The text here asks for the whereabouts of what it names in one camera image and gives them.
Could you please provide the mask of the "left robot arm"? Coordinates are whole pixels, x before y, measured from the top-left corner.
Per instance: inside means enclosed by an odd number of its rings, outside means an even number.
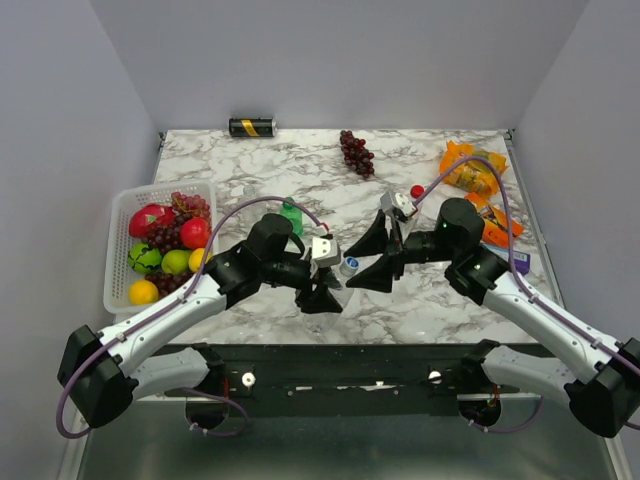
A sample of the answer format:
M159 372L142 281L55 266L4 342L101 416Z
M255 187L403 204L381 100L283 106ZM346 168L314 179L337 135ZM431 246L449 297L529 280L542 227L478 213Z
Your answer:
M214 393L222 380L214 354L187 347L174 354L159 349L201 321L225 312L258 293L261 286L288 287L305 314L339 313L327 272L341 259L337 240L328 232L309 247L298 243L289 221L266 214L247 238L214 255L184 285L128 320L95 332L84 325L68 337L57 379L63 388L56 426L66 438L78 435L64 426L66 402L73 402L88 426L103 427L137 399L176 389Z

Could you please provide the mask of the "basket grapes upper bunch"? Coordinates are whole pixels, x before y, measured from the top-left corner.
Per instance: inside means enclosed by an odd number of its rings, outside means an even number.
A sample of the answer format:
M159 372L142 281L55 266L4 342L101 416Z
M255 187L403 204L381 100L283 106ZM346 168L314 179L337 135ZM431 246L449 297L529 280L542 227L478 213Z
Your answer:
M210 205L200 195L173 192L171 203L166 206L170 206L175 212L174 220L166 227L154 228L147 236L142 237L141 241L157 248L162 255L174 249L190 250L181 241L180 229L186 221L196 217L207 220L211 228Z

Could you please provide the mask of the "purple small box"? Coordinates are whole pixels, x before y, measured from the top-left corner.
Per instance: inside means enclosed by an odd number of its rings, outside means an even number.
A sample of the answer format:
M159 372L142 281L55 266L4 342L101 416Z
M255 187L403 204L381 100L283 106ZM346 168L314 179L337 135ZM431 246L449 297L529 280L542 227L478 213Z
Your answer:
M506 248L501 248L487 243L484 243L484 246L499 257L503 258L505 261L509 260L509 251ZM528 253L515 250L513 252L513 259L516 270L520 274L527 275L530 272L531 256Z

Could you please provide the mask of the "green watermelon toy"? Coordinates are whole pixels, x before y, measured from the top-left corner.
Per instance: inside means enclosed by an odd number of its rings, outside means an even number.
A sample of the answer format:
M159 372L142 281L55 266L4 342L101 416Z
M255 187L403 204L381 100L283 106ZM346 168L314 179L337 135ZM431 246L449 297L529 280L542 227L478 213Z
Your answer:
M154 272L162 262L162 255L157 248L146 243L137 243L128 253L129 267L139 274Z

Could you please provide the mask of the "green pear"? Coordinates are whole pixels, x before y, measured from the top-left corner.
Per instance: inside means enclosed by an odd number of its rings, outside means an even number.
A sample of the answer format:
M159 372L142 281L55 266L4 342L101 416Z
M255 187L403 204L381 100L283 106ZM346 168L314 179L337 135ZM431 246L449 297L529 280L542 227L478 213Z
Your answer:
M183 274L189 270L190 257L190 250L171 250L163 256L161 261L161 269L165 274Z

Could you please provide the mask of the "white plastic basket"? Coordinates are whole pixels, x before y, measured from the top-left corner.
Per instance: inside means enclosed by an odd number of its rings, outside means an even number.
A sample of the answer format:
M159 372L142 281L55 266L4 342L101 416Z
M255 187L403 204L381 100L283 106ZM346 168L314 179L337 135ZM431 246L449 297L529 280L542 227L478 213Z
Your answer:
M129 222L147 204L169 205L173 192L199 195L209 204L212 225L216 224L216 188L209 180L192 179L145 185L116 195L112 201L104 274L103 304L108 312L133 315L143 310L144 305L132 304L128 295L130 286L144 278L128 264L129 251L136 243L129 234Z

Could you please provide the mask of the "clear bottle blue cap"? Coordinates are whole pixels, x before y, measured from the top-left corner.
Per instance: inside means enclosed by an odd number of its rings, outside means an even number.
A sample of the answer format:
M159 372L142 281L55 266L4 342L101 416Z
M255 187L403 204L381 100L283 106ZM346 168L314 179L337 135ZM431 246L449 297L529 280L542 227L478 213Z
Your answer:
M353 289L348 288L346 283L359 270L359 262L354 257L346 257L339 265L325 269L324 283L328 287L328 293L338 306L340 312L326 312L306 314L304 323L306 328L314 335L321 335L328 332L345 313Z

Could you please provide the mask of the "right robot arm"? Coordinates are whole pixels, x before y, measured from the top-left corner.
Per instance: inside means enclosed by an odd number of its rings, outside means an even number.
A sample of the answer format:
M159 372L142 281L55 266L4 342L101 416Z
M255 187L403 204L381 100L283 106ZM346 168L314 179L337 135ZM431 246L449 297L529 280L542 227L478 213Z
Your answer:
M460 295L516 324L550 352L548 358L518 353L488 341L480 357L464 362L460 379L480 392L491 384L538 394L568 407L590 432L615 437L639 408L639 342L621 342L540 294L502 257L481 243L484 221L466 199L446 200L431 231L401 232L405 210L378 211L347 253L375 257L348 286L392 290L406 266L445 262L445 278Z

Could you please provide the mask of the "red apple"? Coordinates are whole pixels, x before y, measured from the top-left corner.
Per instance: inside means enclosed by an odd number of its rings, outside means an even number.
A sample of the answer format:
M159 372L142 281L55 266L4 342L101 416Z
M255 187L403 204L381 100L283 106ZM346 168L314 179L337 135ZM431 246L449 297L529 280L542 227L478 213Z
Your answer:
M183 245L190 250L204 248L211 234L210 224L203 218L192 218L186 221L180 229Z

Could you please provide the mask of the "black gold battery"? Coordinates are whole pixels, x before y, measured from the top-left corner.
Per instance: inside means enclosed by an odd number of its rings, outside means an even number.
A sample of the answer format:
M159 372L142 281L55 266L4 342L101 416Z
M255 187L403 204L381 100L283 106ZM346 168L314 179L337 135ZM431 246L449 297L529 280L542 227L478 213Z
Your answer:
M277 126L273 118L230 118L228 130L233 138L273 138Z

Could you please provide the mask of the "basket grapes lower bunch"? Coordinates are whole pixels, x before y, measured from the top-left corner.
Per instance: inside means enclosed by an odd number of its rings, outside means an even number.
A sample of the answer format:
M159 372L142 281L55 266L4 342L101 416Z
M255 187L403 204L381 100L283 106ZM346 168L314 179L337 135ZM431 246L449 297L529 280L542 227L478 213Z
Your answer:
M159 298L162 299L182 287L194 275L193 272L187 270L181 274L168 274L162 271L147 274L145 279L153 283L159 292Z

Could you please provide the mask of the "green plastic bottle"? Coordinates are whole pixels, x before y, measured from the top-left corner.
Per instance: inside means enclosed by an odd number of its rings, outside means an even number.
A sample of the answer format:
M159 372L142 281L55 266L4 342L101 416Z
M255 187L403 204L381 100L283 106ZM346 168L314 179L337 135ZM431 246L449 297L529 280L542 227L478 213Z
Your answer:
M293 202L294 199L292 197L286 197L281 204L279 214L291 223L293 233L298 237L302 237L304 233L302 211Z

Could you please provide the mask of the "orange razor package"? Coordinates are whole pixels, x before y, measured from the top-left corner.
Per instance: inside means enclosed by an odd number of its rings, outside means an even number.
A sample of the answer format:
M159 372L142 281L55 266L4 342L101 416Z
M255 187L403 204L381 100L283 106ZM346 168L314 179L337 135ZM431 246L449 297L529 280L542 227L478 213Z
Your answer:
M465 196L484 220L482 240L500 248L508 247L508 225L506 213L476 193Z

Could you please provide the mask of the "clear bottle red cap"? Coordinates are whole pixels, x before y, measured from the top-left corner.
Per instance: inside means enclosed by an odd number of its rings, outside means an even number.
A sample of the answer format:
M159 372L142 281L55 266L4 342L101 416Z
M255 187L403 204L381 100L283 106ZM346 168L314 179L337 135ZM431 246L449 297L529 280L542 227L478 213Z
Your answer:
M417 204L416 201L421 198L421 196L424 194L424 191L425 188L419 184L413 185L409 191L409 197L413 205L413 212L410 217L412 221L415 221L419 218L421 205Z

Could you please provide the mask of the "basket grapes bunch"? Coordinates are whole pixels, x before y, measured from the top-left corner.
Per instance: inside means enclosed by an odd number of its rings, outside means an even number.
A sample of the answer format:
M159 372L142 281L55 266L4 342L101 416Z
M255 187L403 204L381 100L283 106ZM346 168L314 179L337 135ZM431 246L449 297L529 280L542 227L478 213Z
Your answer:
M162 255L174 249L190 250L181 241L180 229L186 221L196 217L207 220L211 228L210 205L200 195L173 192L171 203L166 206L170 206L175 212L174 220L166 227L154 228L147 236L142 237L141 241L157 248Z
M181 274L168 274L162 271L147 274L145 279L153 283L159 292L159 298L162 299L182 287L194 275L193 272L187 270Z

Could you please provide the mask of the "dark grapes on table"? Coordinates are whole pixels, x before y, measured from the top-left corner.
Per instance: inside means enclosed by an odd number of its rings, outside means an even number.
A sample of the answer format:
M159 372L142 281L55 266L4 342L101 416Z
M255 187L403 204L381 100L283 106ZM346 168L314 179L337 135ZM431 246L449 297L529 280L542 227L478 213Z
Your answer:
M350 130L342 130L339 137L340 150L346 167L363 179L374 175L375 155L366 147L366 140L356 137Z

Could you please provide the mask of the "orange fruit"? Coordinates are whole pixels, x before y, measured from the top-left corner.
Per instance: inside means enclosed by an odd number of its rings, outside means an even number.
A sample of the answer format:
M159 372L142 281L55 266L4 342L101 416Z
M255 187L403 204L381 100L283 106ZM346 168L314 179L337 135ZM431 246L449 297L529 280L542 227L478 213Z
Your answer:
M133 305L152 304L159 300L159 290L153 282L139 280L130 286L128 298Z

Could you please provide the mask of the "orange snack bag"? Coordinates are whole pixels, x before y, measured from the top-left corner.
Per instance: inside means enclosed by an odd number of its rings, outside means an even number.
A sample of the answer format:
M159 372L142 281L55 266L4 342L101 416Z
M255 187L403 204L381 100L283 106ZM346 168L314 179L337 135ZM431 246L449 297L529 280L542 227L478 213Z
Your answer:
M500 176L508 168L507 159L502 154L482 150L469 143L458 144L448 141L440 162L440 173L444 173L456 161L472 156L486 159ZM447 175L443 182L467 193L476 193L485 199L499 192L498 181L494 174L485 163L478 160L460 165Z

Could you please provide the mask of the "yellow lemon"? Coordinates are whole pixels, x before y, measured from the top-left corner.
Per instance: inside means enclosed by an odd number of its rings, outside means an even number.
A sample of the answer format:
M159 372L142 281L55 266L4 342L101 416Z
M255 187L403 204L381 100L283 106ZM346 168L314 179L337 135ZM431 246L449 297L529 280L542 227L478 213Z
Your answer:
M198 248L191 252L191 255L188 260L188 267L191 272L196 273L200 269L203 257L205 255L206 255L205 248ZM213 254L208 253L206 256L207 256L206 261L208 261L212 258Z

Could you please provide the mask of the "black mounting rail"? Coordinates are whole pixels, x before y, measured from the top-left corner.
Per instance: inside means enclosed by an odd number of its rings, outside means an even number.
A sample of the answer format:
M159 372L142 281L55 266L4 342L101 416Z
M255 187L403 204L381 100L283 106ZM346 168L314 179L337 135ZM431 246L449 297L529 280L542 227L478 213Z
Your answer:
M455 416L461 395L489 395L477 344L204 344L211 365L196 390L239 403L251 418Z

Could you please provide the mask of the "red dragon fruit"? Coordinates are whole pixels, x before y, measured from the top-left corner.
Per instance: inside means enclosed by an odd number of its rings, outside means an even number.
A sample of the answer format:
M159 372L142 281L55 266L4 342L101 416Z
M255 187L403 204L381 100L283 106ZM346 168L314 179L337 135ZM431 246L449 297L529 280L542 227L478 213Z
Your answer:
M133 238L142 238L157 227L166 227L175 218L170 206L147 204L133 214L129 221L128 232Z

